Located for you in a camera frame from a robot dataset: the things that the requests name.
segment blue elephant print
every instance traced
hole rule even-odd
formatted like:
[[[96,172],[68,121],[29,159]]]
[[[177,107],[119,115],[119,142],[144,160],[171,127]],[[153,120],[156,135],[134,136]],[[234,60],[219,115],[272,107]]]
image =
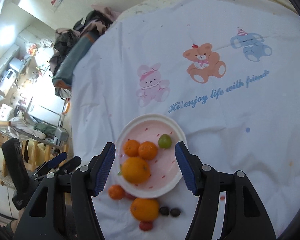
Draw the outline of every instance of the blue elephant print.
[[[234,49],[243,47],[244,56],[253,62],[259,62],[262,56],[270,56],[272,49],[264,45],[265,39],[257,33],[246,33],[238,27],[238,35],[231,38],[230,43]]]

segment orange bear print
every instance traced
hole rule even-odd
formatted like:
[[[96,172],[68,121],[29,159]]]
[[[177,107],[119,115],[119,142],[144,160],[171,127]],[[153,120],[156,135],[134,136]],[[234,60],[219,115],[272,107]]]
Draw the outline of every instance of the orange bear print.
[[[211,49],[210,43],[200,47],[193,44],[192,49],[183,53],[183,57],[193,62],[187,72],[198,83],[207,83],[210,76],[221,78],[226,73],[226,64],[220,61],[219,53],[212,52]]]

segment teddy bear print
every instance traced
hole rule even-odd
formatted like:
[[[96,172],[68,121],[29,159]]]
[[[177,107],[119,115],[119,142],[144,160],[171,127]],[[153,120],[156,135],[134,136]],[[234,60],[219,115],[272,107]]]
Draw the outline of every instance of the teddy bear print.
[[[147,106],[152,99],[163,102],[170,93],[169,80],[161,80],[161,74],[158,71],[160,66],[161,64],[157,63],[152,67],[141,65],[138,68],[140,89],[137,90],[136,95],[140,107]]]
[[[210,43],[205,43],[200,47],[193,44],[192,49],[183,53],[183,57],[193,62],[187,72],[198,83],[207,83],[210,76],[221,78],[226,73],[226,64],[220,61],[219,54],[212,52],[211,49]]]

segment orange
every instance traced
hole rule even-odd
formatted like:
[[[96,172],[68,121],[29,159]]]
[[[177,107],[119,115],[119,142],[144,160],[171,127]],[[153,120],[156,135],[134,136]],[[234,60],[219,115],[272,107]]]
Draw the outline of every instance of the orange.
[[[159,203],[155,199],[136,198],[130,206],[130,212],[135,219],[150,222],[159,216]]]
[[[139,157],[128,158],[121,166],[121,174],[130,183],[142,183],[150,177],[150,168]]]
[[[158,148],[153,142],[143,142],[140,144],[138,152],[140,158],[150,161],[157,156]]]
[[[120,185],[112,185],[108,190],[108,194],[110,198],[119,200],[125,196],[125,191]]]
[[[140,143],[136,140],[128,140],[123,145],[123,151],[129,157],[137,157],[139,145],[140,145]]]

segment pink bow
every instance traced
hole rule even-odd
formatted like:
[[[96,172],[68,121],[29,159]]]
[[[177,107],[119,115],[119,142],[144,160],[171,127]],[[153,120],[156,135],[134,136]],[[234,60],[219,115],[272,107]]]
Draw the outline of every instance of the pink bow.
[[[209,64],[209,61],[207,59],[205,59],[205,60],[198,60],[198,63],[200,63],[200,67],[202,67],[203,63]]]
[[[140,81],[144,80],[147,76],[151,75],[153,72],[154,72],[153,70],[150,70],[149,72],[142,74]]]

